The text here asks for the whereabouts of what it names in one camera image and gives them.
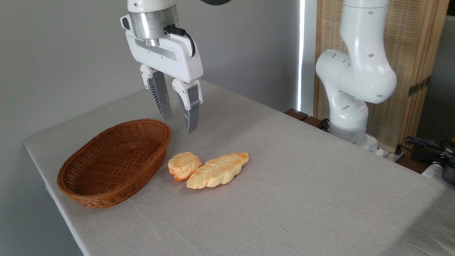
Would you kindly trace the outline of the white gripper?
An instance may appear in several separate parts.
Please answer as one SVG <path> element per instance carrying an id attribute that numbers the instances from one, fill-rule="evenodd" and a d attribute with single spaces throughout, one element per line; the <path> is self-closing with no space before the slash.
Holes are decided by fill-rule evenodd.
<path id="1" fill-rule="evenodd" d="M 134 59 L 142 64 L 140 71 L 144 86 L 151 91 L 163 120 L 172 118 L 164 76 L 167 74 L 177 78 L 173 80 L 172 87 L 178 94 L 186 133 L 195 131 L 198 127 L 199 106 L 203 102 L 198 80 L 203 75 L 203 65 L 198 49 L 195 49 L 192 57 L 190 40 L 175 34 L 159 39 L 158 46 L 145 45 L 132 31 L 126 31 L 125 35 Z"/>

